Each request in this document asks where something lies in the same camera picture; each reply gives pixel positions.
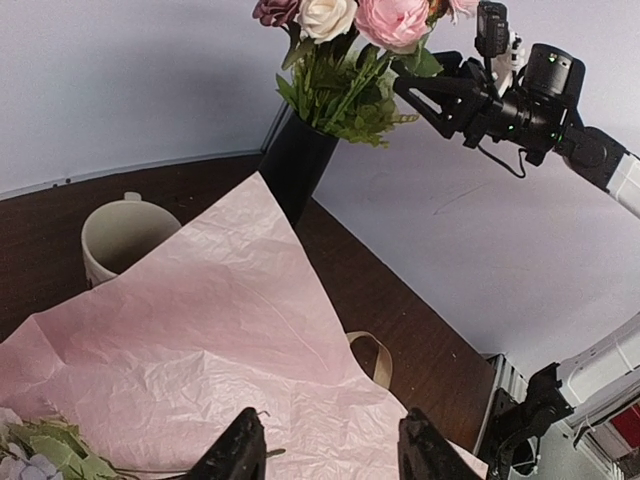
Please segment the pink wrapping paper sheet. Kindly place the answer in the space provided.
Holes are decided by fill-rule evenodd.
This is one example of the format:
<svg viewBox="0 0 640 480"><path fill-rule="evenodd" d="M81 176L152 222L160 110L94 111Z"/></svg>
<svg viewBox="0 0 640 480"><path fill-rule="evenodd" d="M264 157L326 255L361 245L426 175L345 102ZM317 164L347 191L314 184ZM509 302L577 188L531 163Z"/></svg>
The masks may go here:
<svg viewBox="0 0 640 480"><path fill-rule="evenodd" d="M395 479L406 408L355 360L259 174L117 278L1 345L1 403L58 414L121 468L193 465L245 408L270 479Z"/></svg>

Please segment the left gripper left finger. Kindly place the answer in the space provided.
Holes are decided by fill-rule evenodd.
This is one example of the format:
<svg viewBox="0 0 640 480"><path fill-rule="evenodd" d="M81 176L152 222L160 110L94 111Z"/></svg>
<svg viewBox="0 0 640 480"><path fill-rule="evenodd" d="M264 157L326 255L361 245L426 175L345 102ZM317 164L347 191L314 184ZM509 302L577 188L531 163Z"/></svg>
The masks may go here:
<svg viewBox="0 0 640 480"><path fill-rule="evenodd" d="M189 480L264 480L264 427L253 407L243 409L188 471Z"/></svg>

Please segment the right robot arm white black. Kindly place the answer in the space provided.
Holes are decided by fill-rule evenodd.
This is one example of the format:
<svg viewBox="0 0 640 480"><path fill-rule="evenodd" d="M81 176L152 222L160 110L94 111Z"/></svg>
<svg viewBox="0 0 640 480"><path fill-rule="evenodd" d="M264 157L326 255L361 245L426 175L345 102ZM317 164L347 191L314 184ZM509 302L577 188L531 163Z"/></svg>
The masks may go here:
<svg viewBox="0 0 640 480"><path fill-rule="evenodd" d="M639 212L639 157L604 131L587 126L578 111L584 63L565 51L536 43L528 62L508 76L500 92L488 66L455 51L436 54L444 69L431 77L409 73L399 61L394 91L442 137L460 133L464 146L479 149L484 138L519 148L521 164L539 166L554 152L568 168Z"/></svg>

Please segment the green fern white flower bunch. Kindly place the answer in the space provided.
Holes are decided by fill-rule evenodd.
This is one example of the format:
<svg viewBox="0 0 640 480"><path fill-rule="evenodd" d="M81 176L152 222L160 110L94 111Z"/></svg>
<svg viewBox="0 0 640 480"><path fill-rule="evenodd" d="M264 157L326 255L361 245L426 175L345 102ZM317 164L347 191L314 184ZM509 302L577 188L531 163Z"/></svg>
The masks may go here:
<svg viewBox="0 0 640 480"><path fill-rule="evenodd" d="M277 91L298 117L320 133L350 143L386 147L386 134L418 120L400 111L391 64L397 55L367 45L340 52L331 44L311 48L276 76Z"/></svg>

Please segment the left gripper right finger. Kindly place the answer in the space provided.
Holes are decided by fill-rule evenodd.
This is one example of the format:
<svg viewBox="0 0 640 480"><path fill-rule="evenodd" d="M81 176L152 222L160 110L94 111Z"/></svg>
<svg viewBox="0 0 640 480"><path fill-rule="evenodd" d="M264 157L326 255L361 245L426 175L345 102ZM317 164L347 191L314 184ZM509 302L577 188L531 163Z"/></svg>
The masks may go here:
<svg viewBox="0 0 640 480"><path fill-rule="evenodd" d="M400 479L485 478L485 464L451 444L419 408L410 409L398 429Z"/></svg>

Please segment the pink peony flower stem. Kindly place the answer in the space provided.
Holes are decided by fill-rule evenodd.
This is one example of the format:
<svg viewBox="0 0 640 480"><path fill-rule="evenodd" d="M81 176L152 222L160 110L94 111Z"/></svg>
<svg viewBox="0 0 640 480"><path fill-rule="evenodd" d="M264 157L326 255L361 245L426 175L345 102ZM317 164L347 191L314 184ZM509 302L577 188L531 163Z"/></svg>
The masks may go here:
<svg viewBox="0 0 640 480"><path fill-rule="evenodd" d="M425 47L429 34L444 16L457 19L476 12L474 1L355 1L357 36L350 48L373 45L397 55L410 72L430 77L441 66Z"/></svg>

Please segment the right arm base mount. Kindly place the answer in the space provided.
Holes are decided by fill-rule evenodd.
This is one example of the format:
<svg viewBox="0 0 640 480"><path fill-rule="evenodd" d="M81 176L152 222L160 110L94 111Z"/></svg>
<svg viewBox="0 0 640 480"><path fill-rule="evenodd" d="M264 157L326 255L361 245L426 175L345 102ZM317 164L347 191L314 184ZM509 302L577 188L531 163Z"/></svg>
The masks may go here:
<svg viewBox="0 0 640 480"><path fill-rule="evenodd" d="M540 440L555 423L575 408L561 392L560 364L553 362L526 379L507 358L489 359L494 367L493 393L477 445L480 459L488 464L489 479L507 479L515 470L520 447Z"/></svg>

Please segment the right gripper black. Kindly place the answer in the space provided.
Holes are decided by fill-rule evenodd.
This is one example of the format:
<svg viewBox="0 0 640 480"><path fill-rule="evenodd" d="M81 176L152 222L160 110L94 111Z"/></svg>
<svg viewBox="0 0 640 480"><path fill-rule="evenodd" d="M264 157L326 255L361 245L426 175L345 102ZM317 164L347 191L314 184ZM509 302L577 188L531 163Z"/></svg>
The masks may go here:
<svg viewBox="0 0 640 480"><path fill-rule="evenodd" d="M433 54L441 66L435 77L398 77L394 91L442 137L464 136L463 145L477 148L502 108L491 62L458 51Z"/></svg>

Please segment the black cylindrical vase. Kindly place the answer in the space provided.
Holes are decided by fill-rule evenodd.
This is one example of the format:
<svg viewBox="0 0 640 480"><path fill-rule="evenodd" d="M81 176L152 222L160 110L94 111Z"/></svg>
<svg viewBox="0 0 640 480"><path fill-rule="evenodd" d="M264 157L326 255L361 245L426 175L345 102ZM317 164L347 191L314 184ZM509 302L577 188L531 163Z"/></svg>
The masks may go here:
<svg viewBox="0 0 640 480"><path fill-rule="evenodd" d="M289 115L258 171L292 227L318 186L339 139Z"/></svg>

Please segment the brown pink flower bunch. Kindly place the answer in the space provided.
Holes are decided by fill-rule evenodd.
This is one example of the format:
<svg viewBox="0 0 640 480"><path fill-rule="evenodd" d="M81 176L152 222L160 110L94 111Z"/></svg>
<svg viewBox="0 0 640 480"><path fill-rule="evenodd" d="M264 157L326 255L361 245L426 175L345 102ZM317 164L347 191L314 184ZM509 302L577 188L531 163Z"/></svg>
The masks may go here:
<svg viewBox="0 0 640 480"><path fill-rule="evenodd" d="M277 76L278 92L299 118L320 128L342 95L340 69L357 32L355 1L258 1L252 18L289 37L282 63L291 80Z"/></svg>

